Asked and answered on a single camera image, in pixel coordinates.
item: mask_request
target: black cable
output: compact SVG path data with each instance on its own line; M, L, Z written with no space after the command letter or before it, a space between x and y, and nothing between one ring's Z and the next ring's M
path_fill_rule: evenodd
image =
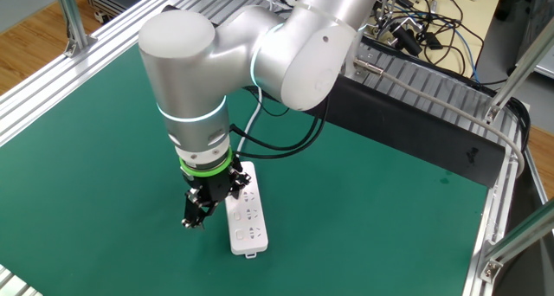
M289 13L291 11L293 11L293 10L277 10L277 11L275 11L275 14L277 14L277 15L286 14L286 13Z
M317 126L317 124L318 124L318 117L316 116L316 117L313 118L313 122L312 122L312 125L310 126L310 130L304 136L304 138L301 141L299 141L298 143L296 143L294 145L289 145L289 146L286 146L286 147L279 147L277 145L270 145L268 143L265 143L265 142L263 142L263 141L261 141L257 138L254 138L254 137L248 135L242 129L237 127L235 124L231 125L230 131L235 132L237 135L239 135L241 137L244 137L244 138L252 141L255 144L261 145L262 147L266 147L268 149L276 150L276 151L289 151L289 150L294 150L294 149L300 148L312 136L313 131L315 130L315 126Z
M282 117L283 115L287 114L288 111L290 110L290 108L287 108L287 109L285 110L285 112L283 112L283 113L281 113L281 114L274 114L274 113L271 113L271 112L269 112L269 111L266 109L266 107L263 106L263 103L261 103L261 102L258 100L258 95L257 95L254 91L251 91L251 90L248 90L248 91L254 96L254 98L256 99L256 101L260 104L261 109L262 109L265 113L269 114L269 115L272 116L272 117L275 117L275 118Z
M456 8L460 11L460 14L461 14L460 22L463 22L464 21L464 11L461 10L460 5L458 5L458 3L455 0L449 0L449 1L454 3Z
M494 82L488 82L488 83L480 83L482 86L487 86L487 85L494 85L494 84L500 84L500 83L504 83L505 81L507 81L508 79L503 79L503 80L497 80L497 81L494 81Z
M258 154L240 152L240 151L235 152L235 154L238 156L243 156L245 158L277 159L277 158L288 158L288 157L291 157L292 155L295 155L297 153L304 151L315 142L315 140L319 137L319 135L323 131L323 127L325 126L325 120L327 119L327 114L329 113L329 103L330 103L329 97L327 96L327 98L325 98L325 110L323 112L323 117L321 118L321 123L319 124L318 130L316 131L315 135L313 135L312 139L310 139L310 141L302 145L300 148L297 148L293 151L289 151L287 153L277 154L277 155L258 155Z
M428 48L428 44L425 44L425 49L423 50L423 53L425 54L425 58L427 58L427 60L429 62L431 62L431 60L429 59L429 57L427 56L427 48ZM460 75L464 75L466 73L466 58L464 58L464 54L461 52L461 50L455 46L448 46L448 45L442 45L444 48L451 48L455 51L458 52L458 54L460 54L460 58L461 58L461 71L460 71Z

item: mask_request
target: wire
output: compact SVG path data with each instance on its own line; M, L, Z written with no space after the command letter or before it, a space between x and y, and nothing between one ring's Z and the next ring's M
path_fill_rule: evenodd
M466 39L461 35L458 30L454 30L456 34L460 37L460 39L466 44L467 52L469 53L469 61L471 62L471 68L473 69L473 77L475 78L475 81L480 84L479 82L479 76L477 76L477 68L475 67L475 62L473 62L473 55L471 54L471 49L469 48L469 44L467 44Z
M252 116L250 117L250 120L248 121L248 124L246 125L246 129L244 129L244 133L248 134L250 131L250 128L252 127L252 124L256 120L256 117L258 116L258 113L261 109L261 102L263 100L263 93L261 92L261 88L258 87L258 105L256 109L254 110L254 113L252 113ZM237 147L237 151L240 151L242 149L242 146L244 145L244 142L246 141L246 137L242 137L241 141L239 142L239 146Z
M519 177L523 173L523 169L525 168L525 158L523 157L523 154L521 153L521 150L518 148L518 146L511 139L509 139L501 131L497 130L496 128L490 126L489 124L487 124L485 122L482 122L480 119L476 119L474 116L463 112L461 109L458 109L457 107L452 106L452 105L450 105L449 103L447 103L445 101L439 100L439 99L437 99L433 96L427 95L426 93L421 92L421 91L413 88L412 86L402 82L401 80L398 80L396 77L394 77L394 76L392 76L392 75L390 75L386 72L383 72L382 75L383 75L384 78L386 78L388 80L391 80L392 82L394 82L398 86L406 89L407 91L410 91L411 93L414 93L414 94L416 94L416 95L418 95L422 98L430 100L430 101L434 102L435 104L437 104L438 106L443 106L444 108L460 115L461 117L463 117L465 119L468 119L469 121L475 123L476 125L479 125L479 126L485 128L489 132L491 132L491 133L495 134L496 136L498 136L500 139L504 140L512 148L512 151L518 157L518 174L517 174L517 177Z
M256 99L256 101L260 102L260 101L258 100L258 95L256 95L256 93L254 93L254 91L251 91L251 90L248 90L248 91L252 94L252 96L254 96L254 98ZM291 109L288 107L288 108L285 110L285 112L280 113L280 114L275 114L275 113L269 112L269 111L266 109L266 107L263 106L263 103L260 103L260 106L261 106L261 110L263 110L265 113L267 113L268 115L270 115L270 116L272 116L272 117L274 117L274 118L282 117L283 115L287 114L287 113L291 110Z
M307 149L310 145L312 145L315 142L315 140L319 137L319 135L323 131L323 127L325 126L325 120L327 119L327 114L329 113L329 103L330 103L329 102L329 96L327 96L325 98L325 110L323 112L323 117L321 118L321 123L319 124L318 130L316 131L315 135L313 135L312 139L310 139L310 141L308 141L307 143L302 145L300 148L297 148L297 149L295 149L293 151L290 151L290 152L287 152L287 153L282 153L282 154L277 154L277 155L258 155L258 154L250 154L250 153L246 153L246 152L240 152L240 151L235 152L235 154L239 155L239 156L243 156L245 158L277 159L277 158L288 158L292 155L295 155L297 153L300 153L300 152L304 151L305 149Z
M460 15L461 15L460 22L463 22L464 21L464 11L461 10L460 5L458 5L458 3L455 0L449 0L449 1L454 3L454 6L456 6L456 8L460 11Z
M276 151L289 151L289 150L294 150L294 149L300 148L312 136L313 131L315 130L315 127L317 125L318 125L318 117L314 116L312 126L310 126L310 130L305 135L305 137L301 141L299 141L298 143L296 143L294 145L289 145L289 146L286 146L286 147L279 147L279 146L276 146L276 145L270 145L268 143L265 143L265 142L263 142L263 141L261 141L257 138L254 138L254 137L248 135L247 133L243 132L235 124L231 125L230 131L235 132L237 135L242 136L244 138L247 138L248 140L250 140L250 141L252 141L252 142L254 142L258 145L261 145L263 147L266 147L268 149L276 150Z
M480 83L482 86L486 86L486 85L494 85L494 84L500 84L500 83L504 83L505 81L507 81L508 79L503 79L503 80L497 80L497 81L494 81L494 82L488 82L488 83Z
M400 8L400 7L397 7L397 8L400 9L402 12L407 13L407 14L409 14L410 12L414 12L414 11L404 10L404 9L402 9L402 8ZM424 14L424 15L426 15L426 13L423 13L423 12L415 12L415 13L418 14L418 15L419 15L419 14ZM457 34L457 35L460 37L460 39L462 40L462 42L464 43L464 45L466 45L467 52L469 53L469 61L470 61L470 63L471 63L471 67L472 67L472 69L473 69L473 76L475 77L475 81L476 81L477 83L480 83L480 82L479 82L479 76L477 75L477 69L476 69L475 63L474 63L474 61L473 61L473 54L472 54L472 52L471 52L471 49L470 49L470 47L469 47L469 44L467 43L467 41L466 41L466 39L464 38L464 36L455 28L455 25L453 25L452 23L450 23L450 22L448 21L448 19L451 20L451 21L454 21L455 19L452 19L452 18L448 18L448 19L447 19L447 17L445 17L445 16L438 16L438 15L436 15L436 14L430 14L430 15L436 16L438 20L441 20L441 21L443 21L444 23L446 23L447 26L448 26L449 28L451 28L451 29L454 31L454 33ZM470 34L476 36L477 38L479 38L479 39L484 43L483 39L482 39L480 36L476 35L473 31L469 30L469 29L468 29L466 26L464 26L462 23L458 23L458 24L459 24L461 27L463 27L465 30L467 30L467 32L469 32Z

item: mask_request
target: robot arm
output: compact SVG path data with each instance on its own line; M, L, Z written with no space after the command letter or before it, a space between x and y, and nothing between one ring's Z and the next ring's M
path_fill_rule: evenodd
M261 7L238 10L215 29L173 10L140 30L138 45L169 137L181 158L185 227L202 225L248 184L229 148L226 95L256 85L305 111L331 91L376 0L298 0L286 22Z

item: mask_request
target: green work surface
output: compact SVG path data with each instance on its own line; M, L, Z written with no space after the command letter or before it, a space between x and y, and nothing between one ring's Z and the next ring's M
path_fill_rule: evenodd
M254 107L245 91L229 96L237 125ZM262 114L253 135L289 145L311 121ZM460 295L486 197L329 124L308 150L254 162L269 246L234 256L223 206L205 231L180 223L188 187L136 46L0 161L0 263L47 296Z

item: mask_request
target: white power strip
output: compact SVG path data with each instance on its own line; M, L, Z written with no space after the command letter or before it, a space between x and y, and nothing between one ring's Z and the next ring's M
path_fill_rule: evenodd
M246 258L255 258L257 253L267 249L268 239L266 222L261 209L260 191L252 162L241 162L244 171L252 179L241 191L238 200L232 196L225 199L231 252L244 254Z

